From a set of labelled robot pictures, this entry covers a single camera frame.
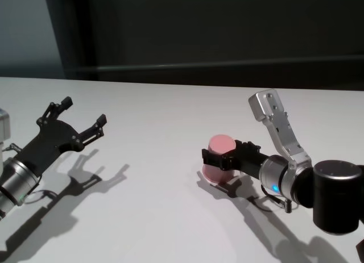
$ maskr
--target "blue led light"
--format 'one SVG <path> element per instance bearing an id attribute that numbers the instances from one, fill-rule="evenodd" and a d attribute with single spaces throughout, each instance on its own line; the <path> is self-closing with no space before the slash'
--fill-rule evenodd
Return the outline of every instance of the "blue led light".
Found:
<path id="1" fill-rule="evenodd" d="M 279 192 L 278 186 L 276 185 L 272 185 L 272 190 L 277 193 Z"/>

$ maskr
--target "pink cup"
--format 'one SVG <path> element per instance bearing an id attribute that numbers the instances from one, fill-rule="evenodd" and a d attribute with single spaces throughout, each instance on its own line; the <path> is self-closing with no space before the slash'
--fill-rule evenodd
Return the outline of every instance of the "pink cup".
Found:
<path id="1" fill-rule="evenodd" d="M 235 149 L 236 143 L 228 135 L 219 134 L 210 139 L 208 150 L 215 154 L 224 154 Z M 234 170 L 223 171 L 220 168 L 211 165 L 204 165 L 202 173 L 205 178 L 213 183 L 227 183 L 234 178 Z"/>

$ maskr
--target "gray wall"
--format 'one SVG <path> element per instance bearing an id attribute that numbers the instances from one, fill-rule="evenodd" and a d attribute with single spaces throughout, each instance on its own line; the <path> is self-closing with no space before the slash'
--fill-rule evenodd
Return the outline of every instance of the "gray wall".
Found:
<path id="1" fill-rule="evenodd" d="M 0 76 L 64 77 L 46 0 L 0 0 Z"/>

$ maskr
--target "table surface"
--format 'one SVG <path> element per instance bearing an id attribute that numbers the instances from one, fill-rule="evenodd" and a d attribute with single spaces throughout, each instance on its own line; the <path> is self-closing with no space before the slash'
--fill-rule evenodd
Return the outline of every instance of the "table surface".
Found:
<path id="1" fill-rule="evenodd" d="M 74 105 L 60 119 L 76 130 L 102 113 L 108 119 L 103 138 L 47 170 L 38 190 L 48 191 L 0 222 L 0 262 L 359 262 L 362 224 L 328 235 L 313 224 L 312 210 L 286 214 L 255 179 L 242 176 L 238 196 L 229 198 L 201 178 L 201 149 L 215 134 L 276 153 L 248 104 L 262 89 L 25 78 L 0 78 L 0 88 L 0 107 L 11 117 L 6 145 L 26 145 L 49 102 L 67 95 Z M 364 93 L 278 93 L 314 164 L 364 163 Z M 95 174 L 102 181 L 87 185 Z"/>

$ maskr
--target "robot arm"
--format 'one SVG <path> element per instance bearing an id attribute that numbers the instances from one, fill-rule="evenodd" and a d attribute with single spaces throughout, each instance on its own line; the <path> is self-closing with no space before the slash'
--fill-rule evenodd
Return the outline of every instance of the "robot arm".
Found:
<path id="1" fill-rule="evenodd" d="M 0 173 L 3 171 L 2 148 L 4 141 L 10 138 L 10 118 L 6 111 L 0 109 Z"/>
<path id="2" fill-rule="evenodd" d="M 102 127 L 106 116 L 102 114 L 84 132 L 78 133 L 69 124 L 58 120 L 59 115 L 73 105 L 70 97 L 61 104 L 53 102 L 36 123 L 39 134 L 23 149 L 11 144 L 3 151 L 15 150 L 14 158 L 1 161 L 0 170 L 0 219 L 15 206 L 21 206 L 25 198 L 38 186 L 42 174 L 66 151 L 82 151 L 86 145 L 104 135 Z M 0 142 L 10 136 L 9 116 L 0 110 Z"/>
<path id="3" fill-rule="evenodd" d="M 363 172 L 354 164 L 328 160 L 316 164 L 298 143 L 287 113 L 273 89 L 254 94 L 249 104 L 257 121 L 267 127 L 280 155 L 266 156 L 252 142 L 236 141 L 236 149 L 223 155 L 202 150 L 204 163 L 222 170 L 240 170 L 258 180 L 263 192 L 270 189 L 291 201 L 313 208 L 313 222 L 327 233 L 353 232 L 363 216 Z"/>

